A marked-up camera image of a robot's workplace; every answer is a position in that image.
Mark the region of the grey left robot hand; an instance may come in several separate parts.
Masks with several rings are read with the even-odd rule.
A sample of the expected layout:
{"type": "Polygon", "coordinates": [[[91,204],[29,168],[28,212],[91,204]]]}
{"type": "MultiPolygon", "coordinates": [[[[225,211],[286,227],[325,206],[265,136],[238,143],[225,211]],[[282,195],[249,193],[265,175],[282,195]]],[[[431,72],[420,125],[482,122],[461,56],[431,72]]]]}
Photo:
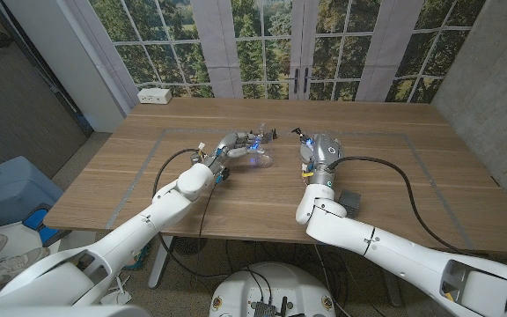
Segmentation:
{"type": "Polygon", "coordinates": [[[219,142],[215,154],[231,159],[253,155],[253,162],[257,166],[269,167],[273,164],[269,146],[272,140],[273,134],[270,132],[233,132],[219,142]]]}

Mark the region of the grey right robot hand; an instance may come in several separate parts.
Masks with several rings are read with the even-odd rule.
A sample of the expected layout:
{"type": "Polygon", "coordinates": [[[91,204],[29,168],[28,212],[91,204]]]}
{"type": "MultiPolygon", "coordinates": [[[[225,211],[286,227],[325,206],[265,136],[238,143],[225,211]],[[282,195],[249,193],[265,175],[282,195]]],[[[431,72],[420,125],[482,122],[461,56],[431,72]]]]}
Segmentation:
{"type": "Polygon", "coordinates": [[[300,135],[300,158],[302,170],[311,172],[315,166],[329,166],[344,157],[340,141],[328,134],[300,135]]]}

